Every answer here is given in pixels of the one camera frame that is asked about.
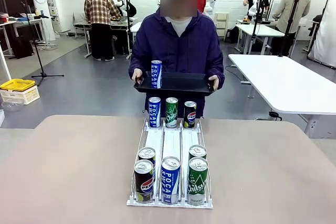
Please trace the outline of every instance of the can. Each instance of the can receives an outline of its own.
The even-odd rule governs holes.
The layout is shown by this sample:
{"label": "can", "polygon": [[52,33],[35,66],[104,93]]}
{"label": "can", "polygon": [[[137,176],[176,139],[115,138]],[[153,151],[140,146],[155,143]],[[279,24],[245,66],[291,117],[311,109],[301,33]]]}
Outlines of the can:
{"label": "can", "polygon": [[162,61],[152,60],[151,76],[152,88],[160,89],[162,87]]}
{"label": "can", "polygon": [[150,202],[153,198],[153,164],[149,160],[139,160],[134,165],[136,200]]}
{"label": "can", "polygon": [[149,98],[148,109],[149,109],[149,126],[152,128],[160,127],[161,99],[159,97]]}
{"label": "can", "polygon": [[190,205],[202,205],[205,200],[208,162],[202,157],[189,160],[187,201]]}
{"label": "can", "polygon": [[176,157],[165,157],[161,163],[162,203],[176,204],[179,199],[181,162]]}
{"label": "can", "polygon": [[193,157],[202,157],[206,159],[207,150],[204,146],[201,145],[193,145],[189,149],[189,160],[191,160]]}
{"label": "can", "polygon": [[175,97],[166,99],[166,127],[175,128],[177,126],[177,111],[179,101]]}
{"label": "can", "polygon": [[153,182],[156,179],[156,170],[155,170],[155,150],[150,147],[141,148],[138,152],[139,160],[145,159],[149,160],[153,164]]}
{"label": "can", "polygon": [[195,126],[196,119],[196,102],[184,103],[184,120],[183,125],[185,128],[193,128]]}

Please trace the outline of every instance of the person's left hand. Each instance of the person's left hand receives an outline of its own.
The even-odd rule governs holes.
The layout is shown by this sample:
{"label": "person's left hand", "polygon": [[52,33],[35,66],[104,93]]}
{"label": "person's left hand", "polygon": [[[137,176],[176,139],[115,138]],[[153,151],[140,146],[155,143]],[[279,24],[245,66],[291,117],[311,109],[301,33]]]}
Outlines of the person's left hand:
{"label": "person's left hand", "polygon": [[214,75],[214,76],[209,77],[209,81],[214,81],[213,88],[214,88],[214,91],[216,91],[218,89],[218,85],[219,85],[218,76]]}

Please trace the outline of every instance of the plaid shirt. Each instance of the plaid shirt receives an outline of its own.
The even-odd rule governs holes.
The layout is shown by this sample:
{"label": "plaid shirt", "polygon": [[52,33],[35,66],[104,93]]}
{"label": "plaid shirt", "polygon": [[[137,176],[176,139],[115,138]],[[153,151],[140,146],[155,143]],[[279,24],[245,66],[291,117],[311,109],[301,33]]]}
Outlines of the plaid shirt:
{"label": "plaid shirt", "polygon": [[113,0],[86,0],[84,6],[86,19],[92,24],[111,24],[111,16],[120,18],[121,15]]}

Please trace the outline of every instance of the blue can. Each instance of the blue can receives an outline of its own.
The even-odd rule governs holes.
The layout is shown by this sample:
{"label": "blue can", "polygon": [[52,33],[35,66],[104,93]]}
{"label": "blue can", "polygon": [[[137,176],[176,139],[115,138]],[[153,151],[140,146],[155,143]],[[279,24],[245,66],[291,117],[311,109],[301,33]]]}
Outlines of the blue can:
{"label": "blue can", "polygon": [[149,98],[148,110],[149,110],[149,126],[152,128],[160,127],[161,99],[159,97]]}
{"label": "blue can", "polygon": [[161,163],[162,203],[176,204],[179,200],[181,162],[176,157],[165,157]]}
{"label": "blue can", "polygon": [[162,87],[162,61],[152,61],[152,88],[160,89]]}

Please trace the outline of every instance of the yellow tray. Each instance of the yellow tray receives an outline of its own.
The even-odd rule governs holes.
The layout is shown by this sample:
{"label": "yellow tray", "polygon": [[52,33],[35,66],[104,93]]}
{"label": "yellow tray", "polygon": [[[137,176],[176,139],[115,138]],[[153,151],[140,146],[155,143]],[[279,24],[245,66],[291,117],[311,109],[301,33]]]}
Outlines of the yellow tray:
{"label": "yellow tray", "polygon": [[12,79],[5,82],[0,86],[0,89],[14,90],[14,91],[25,91],[35,85],[35,81],[22,80],[22,79]]}

